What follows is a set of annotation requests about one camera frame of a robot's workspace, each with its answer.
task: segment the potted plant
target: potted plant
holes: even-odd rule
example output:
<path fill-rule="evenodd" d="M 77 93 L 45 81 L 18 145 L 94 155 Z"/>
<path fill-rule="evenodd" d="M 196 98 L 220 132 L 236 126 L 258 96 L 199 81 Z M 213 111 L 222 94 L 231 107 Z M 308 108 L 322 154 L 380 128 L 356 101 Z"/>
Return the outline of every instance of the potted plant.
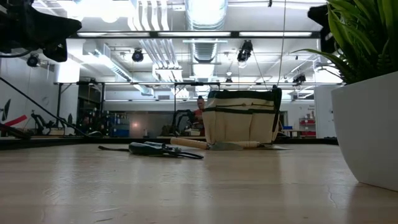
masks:
<path fill-rule="evenodd" d="M 346 85 L 332 91 L 338 142 L 358 181 L 398 191 L 398 0 L 327 0 Z"/>

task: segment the ceiling duct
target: ceiling duct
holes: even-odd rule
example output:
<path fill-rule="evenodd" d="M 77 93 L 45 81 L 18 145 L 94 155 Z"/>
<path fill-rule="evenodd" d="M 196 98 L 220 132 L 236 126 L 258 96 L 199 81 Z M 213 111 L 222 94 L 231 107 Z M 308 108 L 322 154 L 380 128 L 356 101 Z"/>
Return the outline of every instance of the ceiling duct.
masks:
<path fill-rule="evenodd" d="M 225 22 L 228 0 L 185 0 L 185 7 L 188 30 L 221 30 Z M 192 44 L 193 58 L 199 63 L 211 63 L 216 57 L 217 45 L 216 43 Z M 193 65 L 193 73 L 200 77 L 209 77 L 213 74 L 214 65 L 206 65 L 206 74 L 200 74 L 203 67 L 204 65 Z"/>
<path fill-rule="evenodd" d="M 138 82 L 133 79 L 130 72 L 128 72 L 121 64 L 111 59 L 111 49 L 106 45 L 98 45 L 95 40 L 87 40 L 83 44 L 83 55 L 92 55 L 98 58 L 99 62 L 107 66 L 113 73 L 124 78 L 126 82 Z M 142 85 L 134 85 L 134 87 L 145 96 L 153 96 L 154 90 Z"/>

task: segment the ceiling light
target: ceiling light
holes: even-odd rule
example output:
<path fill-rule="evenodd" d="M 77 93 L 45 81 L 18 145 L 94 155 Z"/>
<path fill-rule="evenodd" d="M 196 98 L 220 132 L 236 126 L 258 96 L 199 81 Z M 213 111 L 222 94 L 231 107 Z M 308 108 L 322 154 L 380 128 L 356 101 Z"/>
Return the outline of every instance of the ceiling light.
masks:
<path fill-rule="evenodd" d="M 187 32 L 159 32 L 159 37 L 229 37 L 230 32 L 204 32 L 204 31 L 187 31 Z"/>
<path fill-rule="evenodd" d="M 85 38 L 99 38 L 99 37 L 149 37 L 148 32 L 78 32 L 79 37 Z"/>
<path fill-rule="evenodd" d="M 310 37 L 312 32 L 240 32 L 240 37 Z"/>
<path fill-rule="evenodd" d="M 228 40 L 182 40 L 184 44 L 226 44 Z"/>

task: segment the person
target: person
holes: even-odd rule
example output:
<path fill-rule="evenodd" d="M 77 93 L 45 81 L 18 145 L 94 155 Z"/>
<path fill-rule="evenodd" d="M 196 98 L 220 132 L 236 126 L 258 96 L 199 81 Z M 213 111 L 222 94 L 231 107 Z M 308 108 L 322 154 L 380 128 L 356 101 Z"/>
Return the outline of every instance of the person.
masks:
<path fill-rule="evenodd" d="M 199 96 L 197 99 L 198 109 L 193 112 L 195 115 L 194 127 L 200 130 L 200 136 L 205 135 L 205 126 L 203 125 L 202 112 L 205 110 L 205 99 Z"/>

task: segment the fluorescent light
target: fluorescent light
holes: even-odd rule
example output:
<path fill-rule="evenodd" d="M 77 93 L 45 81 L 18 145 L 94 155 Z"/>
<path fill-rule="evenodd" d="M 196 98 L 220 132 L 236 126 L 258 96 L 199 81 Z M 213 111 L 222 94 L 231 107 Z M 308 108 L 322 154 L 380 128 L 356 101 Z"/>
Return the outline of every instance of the fluorescent light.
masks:
<path fill-rule="evenodd" d="M 105 100 L 106 102 L 128 102 L 129 100 Z"/>
<path fill-rule="evenodd" d="M 228 43 L 228 40 L 182 40 L 184 44 L 226 44 Z"/>
<path fill-rule="evenodd" d="M 240 37 L 310 37 L 312 32 L 240 32 Z"/>
<path fill-rule="evenodd" d="M 129 82 L 127 82 L 127 83 L 113 82 L 113 83 L 105 83 L 105 85 L 131 85 L 131 83 L 129 83 Z"/>
<path fill-rule="evenodd" d="M 159 37 L 229 37 L 230 32 L 205 32 L 205 31 L 187 31 L 187 32 L 159 32 Z"/>
<path fill-rule="evenodd" d="M 234 82 L 232 82 L 232 83 L 226 83 L 226 82 L 223 82 L 223 83 L 220 83 L 220 85 L 257 85 L 257 83 L 252 83 L 252 82 L 247 82 L 247 83 L 244 83 L 244 82 L 241 82 L 241 83 L 238 83 L 238 82 L 236 82 L 236 83 L 234 83 Z"/>
<path fill-rule="evenodd" d="M 153 82 L 153 83 L 138 83 L 138 84 L 140 84 L 140 85 L 174 85 L 174 83 L 172 83 L 172 82 L 158 82 L 158 83 L 155 83 L 155 82 Z"/>
<path fill-rule="evenodd" d="M 148 32 L 78 32 L 79 37 L 149 37 Z"/>
<path fill-rule="evenodd" d="M 171 100 L 105 100 L 106 102 L 154 102 L 154 101 L 163 101 L 163 102 L 174 102 L 174 99 Z M 192 100 L 192 99 L 176 99 L 175 101 L 177 102 L 196 102 L 197 100 Z"/>

